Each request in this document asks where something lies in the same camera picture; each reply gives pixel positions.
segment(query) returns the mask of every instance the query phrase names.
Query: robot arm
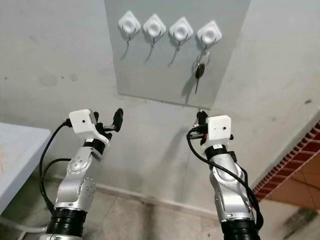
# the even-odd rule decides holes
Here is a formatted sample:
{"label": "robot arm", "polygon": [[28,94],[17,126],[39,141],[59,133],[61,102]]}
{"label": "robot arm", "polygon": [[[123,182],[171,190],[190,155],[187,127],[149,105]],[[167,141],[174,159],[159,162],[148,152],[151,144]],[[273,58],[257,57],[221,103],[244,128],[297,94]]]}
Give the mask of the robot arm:
{"label": "robot arm", "polygon": [[[225,240],[259,240],[258,230],[263,217],[253,192],[248,187],[248,176],[236,162],[234,152],[227,151],[231,135],[231,118],[208,115],[204,111],[197,114],[198,124],[187,134],[191,151],[210,166],[209,179],[213,186],[216,206]],[[191,144],[192,139],[201,139],[200,156]],[[253,208],[256,211],[257,223]]]}
{"label": "robot arm", "polygon": [[104,127],[97,123],[99,114],[89,109],[69,114],[72,128],[84,144],[67,165],[66,175],[60,183],[51,221],[40,240],[81,240],[83,224],[96,194],[96,179],[100,174],[105,150],[112,138],[109,131],[118,132],[123,121],[119,108],[113,124]]}

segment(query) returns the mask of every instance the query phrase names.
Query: floor tile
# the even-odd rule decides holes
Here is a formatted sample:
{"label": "floor tile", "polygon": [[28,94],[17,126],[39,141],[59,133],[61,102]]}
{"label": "floor tile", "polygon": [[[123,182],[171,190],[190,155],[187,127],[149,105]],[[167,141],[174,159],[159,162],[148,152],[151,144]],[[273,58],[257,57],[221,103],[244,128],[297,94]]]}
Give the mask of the floor tile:
{"label": "floor tile", "polygon": [[220,222],[217,220],[202,217],[201,218],[201,239],[202,240],[224,239]]}
{"label": "floor tile", "polygon": [[201,218],[165,207],[117,198],[97,240],[200,240]]}

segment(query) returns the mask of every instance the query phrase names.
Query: wall stain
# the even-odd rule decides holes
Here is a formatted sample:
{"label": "wall stain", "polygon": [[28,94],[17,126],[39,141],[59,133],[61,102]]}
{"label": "wall stain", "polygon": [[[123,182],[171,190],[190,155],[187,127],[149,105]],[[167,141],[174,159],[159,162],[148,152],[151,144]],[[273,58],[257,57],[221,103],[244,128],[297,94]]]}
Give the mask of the wall stain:
{"label": "wall stain", "polygon": [[70,79],[72,82],[77,82],[78,81],[78,76],[75,73],[72,73],[70,75]]}
{"label": "wall stain", "polygon": [[29,36],[29,39],[33,42],[38,42],[38,40],[32,35]]}
{"label": "wall stain", "polygon": [[305,105],[312,103],[311,99],[308,99],[307,101],[304,102]]}
{"label": "wall stain", "polygon": [[58,84],[57,76],[53,74],[44,74],[39,77],[39,82],[45,87],[54,87]]}
{"label": "wall stain", "polygon": [[283,239],[286,240],[290,238],[296,232],[308,226],[317,216],[319,216],[319,214],[316,210],[300,208],[285,221],[284,227],[287,229],[287,235]]}

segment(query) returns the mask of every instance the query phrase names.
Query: wire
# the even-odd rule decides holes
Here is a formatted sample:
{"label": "wire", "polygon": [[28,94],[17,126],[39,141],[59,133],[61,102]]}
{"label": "wire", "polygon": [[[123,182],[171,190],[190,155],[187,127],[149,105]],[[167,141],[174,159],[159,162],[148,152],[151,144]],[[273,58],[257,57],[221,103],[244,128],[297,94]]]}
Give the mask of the wire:
{"label": "wire", "polygon": [[40,184],[41,184],[41,186],[42,186],[42,190],[43,190],[43,192],[44,192],[44,195],[47,197],[47,201],[50,202],[50,204],[53,206],[52,210],[54,209],[54,204],[50,201],[50,199],[49,199],[48,196],[47,196],[46,189],[45,189],[45,184],[44,184],[44,178],[45,178],[45,176],[46,176],[47,171],[49,170],[49,168],[50,168],[53,164],[55,164],[55,163],[57,163],[57,162],[69,162],[69,161],[71,161],[71,158],[58,158],[58,159],[55,159],[55,160],[49,162],[49,164],[48,164],[47,166],[45,166],[45,168],[44,168],[44,170],[43,170],[43,174],[42,174],[42,176],[41,176],[41,178],[40,178]]}
{"label": "wire", "polygon": [[5,217],[2,217],[2,216],[0,216],[0,223],[10,228],[19,230],[21,232],[26,232],[26,233],[37,234],[37,233],[44,233],[47,230],[47,226],[41,226],[41,227],[25,226],[25,225],[15,223],[14,221],[6,219]]}
{"label": "wire", "polygon": [[255,227],[257,230],[260,230],[261,227],[264,224],[264,218],[260,212],[260,207],[259,207],[259,203],[258,200],[255,196],[255,194],[253,193],[253,191],[251,190],[251,188],[248,186],[248,173],[247,171],[245,171],[243,168],[241,168],[242,170],[244,170],[244,177],[245,177],[245,181],[243,181],[241,178],[239,178],[237,175],[235,175],[233,172],[229,171],[228,169],[226,169],[223,166],[220,166],[214,162],[210,162],[207,159],[205,159],[204,157],[202,157],[199,153],[196,152],[196,150],[194,149],[192,143],[191,143],[191,139],[190,139],[190,135],[192,132],[196,132],[197,129],[196,128],[192,128],[190,131],[188,131],[187,135],[186,135],[186,140],[188,142],[188,145],[190,147],[191,152],[201,161],[205,162],[206,164],[213,166],[217,169],[220,169],[222,171],[224,171],[225,173],[229,174],[230,176],[232,176],[234,179],[236,179],[242,186],[244,186],[246,193],[248,195],[249,201],[251,203],[251,205],[253,206],[253,208],[255,209],[256,212],[256,224]]}
{"label": "wire", "polygon": [[21,234],[20,234],[20,236],[19,236],[19,238],[17,240],[23,240],[25,235],[26,235],[25,231],[21,232]]}
{"label": "wire", "polygon": [[55,136],[57,135],[59,130],[64,126],[68,126],[67,121],[64,121],[63,123],[61,123],[61,125],[58,126],[57,129],[53,132],[53,134],[51,135],[49,141],[47,142],[47,144],[46,144],[46,146],[45,146],[45,148],[44,148],[44,150],[43,150],[43,152],[41,154],[40,161],[39,161],[39,175],[40,175],[39,187],[40,187],[40,192],[41,192],[41,195],[43,196],[43,199],[45,201],[46,206],[48,207],[48,209],[49,209],[49,211],[51,213],[53,213],[53,211],[54,211],[54,205],[50,201],[50,199],[48,198],[46,190],[45,190],[45,186],[44,186],[44,184],[42,182],[42,175],[43,175],[42,167],[43,167],[44,157],[46,155],[46,152],[47,152],[51,142],[53,141],[53,139],[55,138]]}

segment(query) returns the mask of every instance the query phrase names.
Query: black cable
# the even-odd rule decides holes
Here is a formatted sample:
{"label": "black cable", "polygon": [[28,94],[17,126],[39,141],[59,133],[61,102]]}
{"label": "black cable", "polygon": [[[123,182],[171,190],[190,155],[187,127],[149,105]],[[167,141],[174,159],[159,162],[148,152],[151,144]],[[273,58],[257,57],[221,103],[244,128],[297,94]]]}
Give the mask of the black cable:
{"label": "black cable", "polygon": [[49,162],[49,164],[48,164],[47,166],[45,166],[45,168],[44,168],[44,170],[43,170],[43,174],[42,174],[42,176],[41,176],[41,178],[40,178],[40,182],[41,182],[41,186],[42,186],[43,193],[44,193],[44,195],[46,196],[47,201],[50,202],[50,204],[53,206],[53,207],[52,207],[52,210],[54,210],[54,204],[50,201],[50,199],[49,199],[48,196],[47,196],[46,189],[45,189],[45,184],[44,184],[44,179],[45,179],[45,176],[46,176],[46,173],[47,173],[48,169],[49,169],[53,164],[55,164],[55,163],[57,163],[57,162],[62,162],[62,161],[64,161],[64,162],[69,162],[69,161],[71,161],[71,158],[58,158],[58,159],[55,159],[55,160]]}
{"label": "black cable", "polygon": [[48,196],[46,194],[46,191],[45,191],[45,186],[43,185],[43,182],[42,182],[42,175],[43,175],[42,167],[43,167],[44,157],[46,155],[46,152],[47,152],[51,142],[53,141],[53,139],[55,138],[55,136],[57,135],[59,130],[64,126],[69,126],[67,121],[64,121],[63,123],[61,123],[61,125],[58,126],[57,129],[53,132],[53,134],[51,135],[48,143],[46,144],[46,146],[45,146],[45,148],[44,148],[44,150],[43,150],[43,152],[41,154],[40,161],[39,161],[39,175],[40,175],[39,187],[40,187],[40,192],[41,192],[41,195],[42,195],[42,197],[44,199],[44,202],[45,202],[46,206],[48,207],[48,209],[49,209],[49,211],[51,213],[53,213],[53,211],[54,211],[54,205],[50,201],[50,199],[48,198]]}
{"label": "black cable", "polygon": [[197,129],[196,128],[192,128],[186,135],[186,140],[188,142],[188,145],[190,147],[190,150],[191,152],[198,158],[200,159],[201,161],[205,162],[206,164],[210,165],[210,166],[213,166],[217,169],[220,169],[222,171],[224,171],[225,173],[229,174],[230,176],[232,176],[234,179],[236,179],[242,186],[244,186],[246,192],[247,192],[247,195],[248,195],[248,198],[249,198],[249,201],[251,203],[251,205],[253,206],[253,208],[255,209],[255,212],[256,212],[256,229],[257,230],[260,230],[261,227],[263,226],[264,224],[264,218],[260,212],[260,207],[259,207],[259,203],[258,203],[258,200],[254,194],[254,192],[251,190],[251,188],[248,186],[248,184],[246,182],[248,182],[248,173],[246,171],[244,171],[244,177],[245,177],[245,181],[244,182],[241,178],[239,178],[237,175],[235,175],[233,172],[229,171],[228,169],[224,168],[223,166],[220,166],[214,162],[210,162],[209,160],[205,159],[204,157],[202,157],[199,153],[196,152],[196,150],[194,149],[192,143],[191,143],[191,139],[190,139],[190,135],[192,132],[196,132]]}
{"label": "black cable", "polygon": [[244,182],[245,182],[245,184],[248,185],[248,173],[244,168],[242,168],[242,167],[240,167],[240,168],[241,168],[242,172],[244,173]]}

